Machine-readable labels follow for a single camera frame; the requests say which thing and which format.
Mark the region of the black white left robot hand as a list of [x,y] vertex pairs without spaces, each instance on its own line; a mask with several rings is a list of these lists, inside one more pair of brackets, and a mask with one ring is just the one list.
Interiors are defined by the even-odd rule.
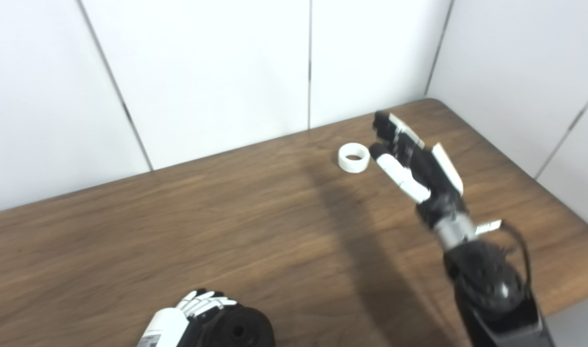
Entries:
[[238,302],[223,292],[199,288],[173,307],[158,310],[142,334],[138,347],[196,347],[203,330],[221,312]]

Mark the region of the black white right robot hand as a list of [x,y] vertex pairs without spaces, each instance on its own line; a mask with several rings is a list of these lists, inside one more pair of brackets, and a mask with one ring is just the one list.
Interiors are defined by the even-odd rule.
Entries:
[[387,111],[374,114],[372,127],[378,142],[368,148],[371,158],[414,201],[427,227],[466,213],[463,182],[440,143],[427,147],[404,121]]

